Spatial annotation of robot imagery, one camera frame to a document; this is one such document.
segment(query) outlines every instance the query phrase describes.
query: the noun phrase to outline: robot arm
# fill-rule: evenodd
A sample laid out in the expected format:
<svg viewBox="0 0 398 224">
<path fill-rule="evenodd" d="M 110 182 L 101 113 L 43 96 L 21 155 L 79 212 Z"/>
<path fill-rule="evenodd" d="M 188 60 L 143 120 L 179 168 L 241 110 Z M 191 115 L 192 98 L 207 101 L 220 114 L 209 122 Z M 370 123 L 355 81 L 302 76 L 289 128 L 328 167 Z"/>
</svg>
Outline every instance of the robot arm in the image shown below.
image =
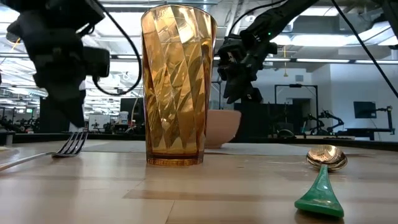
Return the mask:
<svg viewBox="0 0 398 224">
<path fill-rule="evenodd" d="M 331 119 L 337 120 L 338 123 L 337 123 L 336 125 L 333 125 L 332 127 L 326 128 L 326 130 L 327 130 L 329 133 L 332 133 L 332 132 L 333 132 L 333 129 L 337 128 L 338 126 L 344 125 L 344 122 L 343 122 L 342 119 L 340 119 L 340 118 L 338 118 L 338 117 L 336 117 L 336 116 L 333 116 L 332 114 L 329 113 L 329 111 L 323 111 L 323 112 L 321 113 L 321 115 L 319 116 L 319 118 L 327 118 L 327 119 L 331 118 Z"/>
<path fill-rule="evenodd" d="M 218 73 L 226 81 L 224 98 L 233 103 L 247 95 L 251 82 L 257 80 L 256 73 L 262 70 L 262 63 L 268 54 L 277 53 L 277 45 L 271 43 L 284 27 L 296 16 L 315 4 L 318 0 L 286 0 L 279 6 L 260 14 L 254 22 L 239 35 L 225 37 L 218 55 Z M 374 0 L 381 4 L 384 15 L 392 29 L 398 34 L 398 0 Z"/>
<path fill-rule="evenodd" d="M 104 18 L 94 0 L 0 0 L 20 13 L 8 33 L 21 38 L 33 61 L 35 83 L 75 126 L 83 127 L 87 75 L 107 77 L 110 54 L 83 46 L 81 38 Z"/>
</svg>

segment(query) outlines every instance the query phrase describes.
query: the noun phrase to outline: ceiling light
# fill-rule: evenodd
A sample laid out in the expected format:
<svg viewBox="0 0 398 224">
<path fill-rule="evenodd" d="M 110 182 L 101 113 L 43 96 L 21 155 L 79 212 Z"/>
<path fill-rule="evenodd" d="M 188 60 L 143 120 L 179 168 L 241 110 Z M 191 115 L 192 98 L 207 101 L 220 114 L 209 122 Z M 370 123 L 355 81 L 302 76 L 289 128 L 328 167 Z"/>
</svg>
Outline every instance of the ceiling light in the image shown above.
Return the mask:
<svg viewBox="0 0 398 224">
<path fill-rule="evenodd" d="M 14 103 L 12 100 L 0 99 L 0 103 Z"/>
<path fill-rule="evenodd" d="M 289 62 L 290 58 L 266 58 L 266 62 Z"/>
<path fill-rule="evenodd" d="M 137 59 L 135 55 L 118 55 L 119 59 Z"/>
<path fill-rule="evenodd" d="M 146 4 L 103 4 L 105 8 L 107 7 L 112 7 L 112 8 L 128 8 L 128 7 L 147 7 L 147 8 L 152 8 L 156 7 L 159 5 L 146 5 Z"/>
<path fill-rule="evenodd" d="M 29 58 L 28 54 L 12 54 L 12 53 L 1 53 L 0 57 L 7 58 Z"/>
<path fill-rule="evenodd" d="M 9 109 L 26 109 L 26 107 L 25 106 L 6 106 L 6 108 L 9 108 Z"/>
<path fill-rule="evenodd" d="M 396 36 L 393 36 L 393 37 L 381 42 L 379 45 L 382 45 L 382 46 L 395 46 L 395 45 L 398 45 L 398 39 L 397 39 Z"/>
<path fill-rule="evenodd" d="M 23 95 L 29 95 L 29 92 L 26 91 L 23 88 L 8 88 L 11 92 L 16 93 L 16 94 L 23 94 Z"/>
<path fill-rule="evenodd" d="M 312 58 L 298 58 L 297 62 L 318 62 L 318 63 L 348 63 L 349 60 L 342 59 L 312 59 Z"/>
<path fill-rule="evenodd" d="M 343 35 L 296 35 L 292 45 L 308 47 L 342 47 L 347 44 Z"/>
<path fill-rule="evenodd" d="M 376 60 L 380 65 L 398 65 L 398 61 L 396 60 Z M 361 64 L 373 64 L 372 60 L 356 60 L 355 63 Z"/>
<path fill-rule="evenodd" d="M 274 42 L 277 45 L 290 45 L 292 43 L 291 39 L 287 35 L 278 35 L 273 38 L 270 42 Z"/>
<path fill-rule="evenodd" d="M 312 6 L 305 11 L 303 11 L 301 16 L 337 16 L 338 11 L 336 8 L 333 6 Z"/>
</svg>

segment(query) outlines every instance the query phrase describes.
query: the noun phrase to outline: fork tines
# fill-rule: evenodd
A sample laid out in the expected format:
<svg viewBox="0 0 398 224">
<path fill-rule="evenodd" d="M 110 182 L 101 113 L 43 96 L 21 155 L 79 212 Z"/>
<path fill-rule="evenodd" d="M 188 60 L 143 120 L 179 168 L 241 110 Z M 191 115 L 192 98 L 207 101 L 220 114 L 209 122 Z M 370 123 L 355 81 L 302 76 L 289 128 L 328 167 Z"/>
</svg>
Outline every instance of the fork tines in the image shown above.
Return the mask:
<svg viewBox="0 0 398 224">
<path fill-rule="evenodd" d="M 75 132 L 69 137 L 62 148 L 52 157 L 77 156 L 86 142 L 88 131 Z"/>
</svg>

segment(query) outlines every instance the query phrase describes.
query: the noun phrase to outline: amber drinking glass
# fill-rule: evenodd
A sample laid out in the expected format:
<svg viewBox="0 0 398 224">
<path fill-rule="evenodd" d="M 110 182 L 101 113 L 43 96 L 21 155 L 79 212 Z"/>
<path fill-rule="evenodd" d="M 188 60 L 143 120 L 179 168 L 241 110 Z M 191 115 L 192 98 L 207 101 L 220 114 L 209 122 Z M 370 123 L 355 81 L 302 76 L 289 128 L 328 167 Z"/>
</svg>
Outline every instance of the amber drinking glass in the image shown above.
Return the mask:
<svg viewBox="0 0 398 224">
<path fill-rule="evenodd" d="M 141 19 L 147 162 L 203 162 L 216 22 L 205 11 L 163 5 Z"/>
</svg>

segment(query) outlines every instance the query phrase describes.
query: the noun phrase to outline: spoon bowl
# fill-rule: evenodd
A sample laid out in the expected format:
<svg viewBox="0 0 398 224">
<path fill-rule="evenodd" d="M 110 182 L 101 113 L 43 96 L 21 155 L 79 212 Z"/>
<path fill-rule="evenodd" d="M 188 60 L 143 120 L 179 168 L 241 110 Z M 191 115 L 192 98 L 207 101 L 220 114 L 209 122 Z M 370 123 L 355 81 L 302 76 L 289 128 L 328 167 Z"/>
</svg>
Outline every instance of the spoon bowl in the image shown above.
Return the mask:
<svg viewBox="0 0 398 224">
<path fill-rule="evenodd" d="M 331 145 L 319 145 L 313 147 L 307 153 L 307 162 L 316 169 L 326 165 L 328 171 L 336 171 L 347 165 L 348 160 L 340 148 Z"/>
</svg>

